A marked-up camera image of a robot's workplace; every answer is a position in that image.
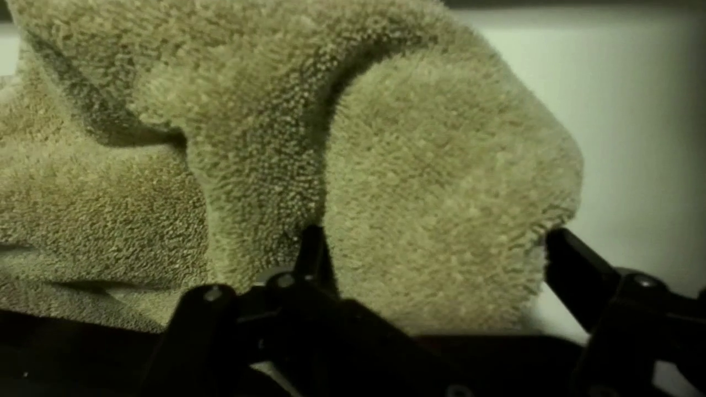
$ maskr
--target towel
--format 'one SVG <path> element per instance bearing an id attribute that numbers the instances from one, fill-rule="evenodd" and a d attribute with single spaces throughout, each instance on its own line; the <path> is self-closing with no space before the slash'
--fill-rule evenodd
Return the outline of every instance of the towel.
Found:
<path id="1" fill-rule="evenodd" d="M 0 310 L 160 332 L 322 225 L 407 334 L 526 332 L 581 157 L 437 0 L 9 0 Z"/>

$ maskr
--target white surface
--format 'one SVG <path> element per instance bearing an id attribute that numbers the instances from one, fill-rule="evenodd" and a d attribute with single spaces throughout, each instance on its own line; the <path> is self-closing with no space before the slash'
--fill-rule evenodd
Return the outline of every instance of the white surface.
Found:
<path id="1" fill-rule="evenodd" d="M 587 180 L 570 229 L 608 264 L 650 272 L 693 296 L 706 286 L 706 198 L 698 127 L 698 15 L 637 10 L 458 11 L 576 136 Z M 16 69 L 17 40 L 0 28 L 0 75 Z M 547 332 L 585 336 L 545 292 Z M 661 371 L 675 396 L 697 396 Z"/>

